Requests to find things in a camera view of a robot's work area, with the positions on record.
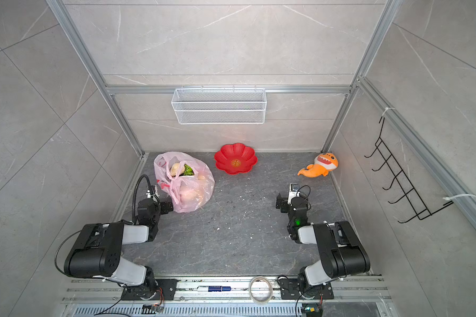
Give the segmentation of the orange shark plush toy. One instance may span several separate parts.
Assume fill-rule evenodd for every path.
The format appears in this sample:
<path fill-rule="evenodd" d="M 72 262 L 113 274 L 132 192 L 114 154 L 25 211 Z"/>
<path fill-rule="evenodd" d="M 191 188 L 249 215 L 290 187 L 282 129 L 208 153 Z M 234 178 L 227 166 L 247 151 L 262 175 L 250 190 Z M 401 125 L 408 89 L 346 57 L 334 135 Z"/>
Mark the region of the orange shark plush toy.
<path fill-rule="evenodd" d="M 319 176 L 327 176 L 330 171 L 338 168 L 337 157 L 333 153 L 319 154 L 314 163 L 301 169 L 297 174 L 308 178 L 317 178 Z"/>

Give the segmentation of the white tape roll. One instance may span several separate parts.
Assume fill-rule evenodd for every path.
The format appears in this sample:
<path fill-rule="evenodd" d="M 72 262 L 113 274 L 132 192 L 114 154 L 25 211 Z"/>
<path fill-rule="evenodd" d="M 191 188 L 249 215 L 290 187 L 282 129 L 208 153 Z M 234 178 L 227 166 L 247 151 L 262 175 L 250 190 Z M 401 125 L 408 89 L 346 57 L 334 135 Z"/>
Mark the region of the white tape roll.
<path fill-rule="evenodd" d="M 252 302 L 266 305 L 273 297 L 273 285 L 268 278 L 256 276 L 249 282 L 248 293 Z"/>

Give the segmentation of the blue white marker pen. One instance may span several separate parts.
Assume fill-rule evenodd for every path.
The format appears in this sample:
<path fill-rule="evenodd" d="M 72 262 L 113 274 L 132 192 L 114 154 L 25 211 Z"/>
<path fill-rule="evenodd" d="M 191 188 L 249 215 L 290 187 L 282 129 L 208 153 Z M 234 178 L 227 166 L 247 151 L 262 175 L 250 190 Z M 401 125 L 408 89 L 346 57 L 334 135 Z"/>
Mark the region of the blue white marker pen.
<path fill-rule="evenodd" d="M 197 287 L 197 291 L 200 293 L 221 293 L 221 292 L 229 292 L 232 288 L 229 286 L 199 286 Z"/>

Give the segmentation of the pink plastic bag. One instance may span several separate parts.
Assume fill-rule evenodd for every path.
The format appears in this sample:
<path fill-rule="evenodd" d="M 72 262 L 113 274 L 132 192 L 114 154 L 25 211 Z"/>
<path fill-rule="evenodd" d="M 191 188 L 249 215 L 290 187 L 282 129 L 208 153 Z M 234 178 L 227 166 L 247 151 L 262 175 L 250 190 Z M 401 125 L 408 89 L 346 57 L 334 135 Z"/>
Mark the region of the pink plastic bag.
<path fill-rule="evenodd" d="M 170 176 L 174 163 L 189 165 L 194 176 Z M 186 153 L 166 152 L 154 159 L 155 177 L 158 186 L 168 194 L 177 213 L 190 213 L 200 209 L 210 201 L 215 180 L 208 165 Z"/>

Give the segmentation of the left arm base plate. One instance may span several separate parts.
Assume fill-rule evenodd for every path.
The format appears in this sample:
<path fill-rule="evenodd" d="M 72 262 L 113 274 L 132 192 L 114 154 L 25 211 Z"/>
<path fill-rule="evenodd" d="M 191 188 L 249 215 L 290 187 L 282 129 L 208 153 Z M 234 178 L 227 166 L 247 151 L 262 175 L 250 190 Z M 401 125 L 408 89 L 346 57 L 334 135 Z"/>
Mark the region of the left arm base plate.
<path fill-rule="evenodd" d="M 172 301 L 175 297 L 178 280 L 177 279 L 157 279 L 156 285 L 126 287 L 121 299 L 123 301 L 159 301 L 163 297 L 164 301 Z"/>

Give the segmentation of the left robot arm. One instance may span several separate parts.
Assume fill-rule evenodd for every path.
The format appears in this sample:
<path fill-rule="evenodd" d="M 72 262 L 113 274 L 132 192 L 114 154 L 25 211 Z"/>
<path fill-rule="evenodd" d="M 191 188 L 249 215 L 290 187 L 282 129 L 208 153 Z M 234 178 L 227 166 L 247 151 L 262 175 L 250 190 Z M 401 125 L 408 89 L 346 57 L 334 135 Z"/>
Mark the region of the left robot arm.
<path fill-rule="evenodd" d="M 132 196 L 132 220 L 91 223 L 70 235 L 75 237 L 63 267 L 54 258 L 55 268 L 70 278 L 100 279 L 123 288 L 124 301 L 158 300 L 162 305 L 175 296 L 177 280 L 156 279 L 149 266 L 135 264 L 122 256 L 122 247 L 152 243 L 162 215 L 173 211 L 170 198 L 160 199 L 149 177 L 141 175 Z"/>

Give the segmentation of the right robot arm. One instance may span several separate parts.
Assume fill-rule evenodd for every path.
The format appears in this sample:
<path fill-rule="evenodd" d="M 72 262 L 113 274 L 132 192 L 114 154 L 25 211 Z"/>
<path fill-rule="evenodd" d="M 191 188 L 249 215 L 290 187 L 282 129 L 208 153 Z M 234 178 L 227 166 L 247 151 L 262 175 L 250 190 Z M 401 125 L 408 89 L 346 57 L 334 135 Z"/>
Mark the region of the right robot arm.
<path fill-rule="evenodd" d="M 289 237 L 297 244 L 315 245 L 319 259 L 301 268 L 296 279 L 281 278 L 278 284 L 283 299 L 331 299 L 331 282 L 369 272 L 370 258 L 348 221 L 309 222 L 312 205 L 302 189 L 291 183 L 286 197 L 277 195 L 276 209 L 288 215 Z"/>

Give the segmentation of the green bumpy fruit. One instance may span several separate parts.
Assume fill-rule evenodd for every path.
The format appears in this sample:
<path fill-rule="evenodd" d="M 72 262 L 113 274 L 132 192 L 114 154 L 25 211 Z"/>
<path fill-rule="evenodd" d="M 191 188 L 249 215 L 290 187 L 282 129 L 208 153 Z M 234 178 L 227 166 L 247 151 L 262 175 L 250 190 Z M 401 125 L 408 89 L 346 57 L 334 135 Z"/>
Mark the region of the green bumpy fruit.
<path fill-rule="evenodd" d="M 184 171 L 181 176 L 194 176 L 194 170 L 187 164 L 184 165 Z"/>

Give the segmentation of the red flower-shaped bowl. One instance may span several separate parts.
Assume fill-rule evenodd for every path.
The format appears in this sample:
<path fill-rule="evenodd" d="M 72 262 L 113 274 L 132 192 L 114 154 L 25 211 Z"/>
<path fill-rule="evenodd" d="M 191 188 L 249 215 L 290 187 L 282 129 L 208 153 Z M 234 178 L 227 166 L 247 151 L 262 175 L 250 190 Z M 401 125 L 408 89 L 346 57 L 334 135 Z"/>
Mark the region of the red flower-shaped bowl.
<path fill-rule="evenodd" d="M 229 175 L 249 173 L 258 162 L 255 150 L 242 143 L 222 146 L 214 160 L 216 168 Z"/>

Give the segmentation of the beige round fruit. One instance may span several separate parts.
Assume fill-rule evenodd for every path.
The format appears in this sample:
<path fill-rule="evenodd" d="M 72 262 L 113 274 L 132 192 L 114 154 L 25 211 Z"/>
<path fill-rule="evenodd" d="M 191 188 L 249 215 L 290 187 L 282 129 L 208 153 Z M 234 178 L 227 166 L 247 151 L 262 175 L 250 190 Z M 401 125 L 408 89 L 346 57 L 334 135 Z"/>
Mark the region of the beige round fruit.
<path fill-rule="evenodd" d="M 180 175 L 183 175 L 184 173 L 185 173 L 185 165 L 182 165 L 179 162 L 174 163 L 170 169 L 171 177 L 180 176 Z"/>

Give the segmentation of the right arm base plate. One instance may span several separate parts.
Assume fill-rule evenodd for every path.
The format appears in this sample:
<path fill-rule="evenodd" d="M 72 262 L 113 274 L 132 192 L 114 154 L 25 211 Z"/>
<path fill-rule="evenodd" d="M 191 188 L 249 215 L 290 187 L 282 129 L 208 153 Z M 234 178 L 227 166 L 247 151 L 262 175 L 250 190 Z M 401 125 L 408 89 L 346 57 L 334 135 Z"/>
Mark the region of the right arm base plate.
<path fill-rule="evenodd" d="M 279 286 L 282 300 L 330 300 L 335 298 L 330 283 L 314 287 L 302 287 L 297 279 L 287 278 L 286 276 L 277 277 L 276 282 Z"/>

